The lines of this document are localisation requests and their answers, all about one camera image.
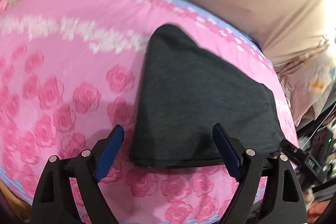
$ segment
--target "cable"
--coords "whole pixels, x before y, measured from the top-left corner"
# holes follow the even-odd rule
[[[319,124],[319,126],[315,129],[314,133],[309,137],[308,141],[306,141],[306,143],[302,146],[302,150],[303,148],[306,146],[307,143],[309,143],[310,139],[314,136],[314,134],[316,133],[317,129],[319,129],[319,127],[323,124],[323,122],[328,118],[328,116],[331,114],[331,112],[333,112],[333,110],[336,107],[336,102],[334,103],[333,108],[331,109],[331,111],[328,113],[328,115],[323,119],[323,121]]]

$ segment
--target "pink rose print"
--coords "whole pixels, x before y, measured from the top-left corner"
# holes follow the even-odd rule
[[[133,88],[135,76],[126,67],[117,64],[107,72],[106,81],[110,83],[111,91],[120,93]]]
[[[25,71],[27,74],[31,73],[34,69],[40,67],[44,63],[43,53],[36,51],[31,54],[25,65]]]
[[[77,184],[76,179],[75,180],[71,180],[71,189],[72,189],[72,194],[73,194],[73,198],[75,199],[75,203],[78,206],[84,206],[83,200],[82,200],[82,196],[81,193],[79,191],[79,187]]]
[[[72,136],[64,138],[59,152],[63,159],[77,157],[80,152],[89,149],[86,146],[83,134],[74,133]]]
[[[9,119],[14,119],[19,112],[19,95],[11,95],[4,105],[3,110]]]
[[[38,90],[40,88],[40,81],[38,80],[36,74],[32,74],[24,82],[22,87],[23,98],[33,99],[37,96]]]
[[[237,188],[238,188],[238,185],[239,185],[239,183],[236,182],[235,180],[233,180],[233,181],[231,182],[231,191],[232,191],[233,193],[236,192],[236,190],[237,190]]]
[[[86,224],[92,224],[88,215],[83,215],[81,218],[82,218],[82,222],[84,222]]]
[[[2,106],[9,97],[9,90],[6,85],[0,89],[0,106]]]
[[[121,97],[118,97],[113,103],[108,105],[107,113],[112,125],[127,126],[134,123],[134,107]]]
[[[194,173],[192,178],[192,188],[196,196],[206,196],[213,190],[214,184],[210,177],[202,171]]]
[[[167,176],[161,184],[161,190],[170,203],[182,200],[192,192],[189,180],[177,172]]]
[[[129,161],[129,150],[133,143],[134,128],[125,131],[125,138],[118,152],[120,159]]]
[[[9,179],[17,180],[20,177],[20,170],[12,154],[5,150],[2,153],[2,165]]]
[[[202,170],[205,174],[207,175],[213,175],[214,173],[216,173],[219,170],[219,166],[204,166],[201,167],[200,170]]]
[[[29,131],[19,139],[17,150],[20,152],[21,160],[28,165],[34,165],[40,161],[39,149],[36,146],[34,135]]]
[[[229,174],[229,172],[227,171],[227,169],[226,169],[226,166],[225,166],[225,165],[222,165],[222,170],[223,170],[223,172],[224,172],[225,174]]]
[[[125,161],[129,161],[129,150],[131,148],[133,141],[129,137],[125,137],[123,144],[118,152],[118,156]]]
[[[17,60],[21,55],[25,54],[27,52],[27,44],[21,44],[19,45],[16,50],[12,53],[12,61],[14,62]]]
[[[5,69],[4,72],[2,73],[2,80],[5,83],[8,83],[12,79],[14,72],[15,70],[13,66],[10,66],[9,68]]]
[[[189,204],[177,201],[166,210],[165,218],[169,221],[169,224],[184,224],[191,218],[193,210],[193,207]]]
[[[16,124],[12,121],[11,124],[4,130],[3,133],[4,147],[6,150],[16,152],[18,142],[18,130]]]
[[[75,129],[76,114],[69,105],[62,105],[54,113],[54,125],[59,132],[70,132]]]
[[[49,116],[44,115],[42,119],[36,123],[34,135],[36,138],[36,144],[42,148],[53,147],[56,144],[57,131],[51,124]]]
[[[6,67],[6,61],[4,57],[0,57],[0,71]]]
[[[76,111],[85,114],[89,110],[97,110],[101,94],[92,84],[84,82],[76,88],[72,98]]]
[[[120,160],[115,159],[107,177],[103,178],[100,182],[110,183],[110,182],[116,182],[120,180],[123,177],[121,170],[122,170],[122,165],[121,165]]]
[[[226,211],[226,209],[229,207],[229,204],[230,204],[231,200],[225,200],[223,205],[222,205],[222,208],[219,210],[218,212],[218,216],[219,217],[222,217]]]
[[[194,217],[197,222],[202,222],[213,217],[217,212],[218,200],[209,196],[201,198],[199,205],[194,210]]]
[[[148,170],[135,167],[126,176],[126,183],[131,186],[132,195],[143,198],[158,191],[159,178]]]
[[[50,77],[38,90],[41,109],[52,109],[63,102],[64,86],[56,77]]]
[[[8,118],[7,114],[2,109],[0,109],[0,128],[6,129],[11,123],[12,120]]]
[[[266,188],[266,183],[267,183],[267,177],[261,177],[260,182],[259,182],[259,189],[258,190],[263,190]]]
[[[34,175],[32,169],[28,165],[23,166],[20,180],[26,196],[34,198],[39,179]]]

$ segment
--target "pink bedsheet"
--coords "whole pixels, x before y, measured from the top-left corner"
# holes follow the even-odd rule
[[[272,66],[229,30],[165,0],[23,0],[0,16],[0,178],[10,189],[31,203],[51,155],[76,156],[119,123],[125,143],[100,188],[121,223],[213,223],[223,215],[237,187],[224,166],[154,171],[128,160],[147,41],[164,23],[271,89],[281,128],[297,144]],[[72,187],[89,223],[75,180]]]

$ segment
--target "black cloth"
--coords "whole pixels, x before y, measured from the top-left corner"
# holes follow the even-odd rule
[[[223,164],[212,140],[218,122],[265,155],[285,138],[267,87],[178,27],[161,26],[147,48],[131,160],[156,168]]]

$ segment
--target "blue gripper pad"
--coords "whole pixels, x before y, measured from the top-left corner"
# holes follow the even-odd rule
[[[107,144],[96,161],[96,171],[93,176],[96,182],[100,182],[109,173],[123,141],[124,129],[116,125],[106,139]]]
[[[242,157],[237,155],[234,147],[231,145],[229,141],[229,139],[231,141],[235,139],[230,138],[220,124],[216,124],[213,127],[212,138],[215,142],[215,145],[217,146],[218,152],[223,158],[224,164],[226,166],[229,175],[239,182],[242,178],[241,173]]]

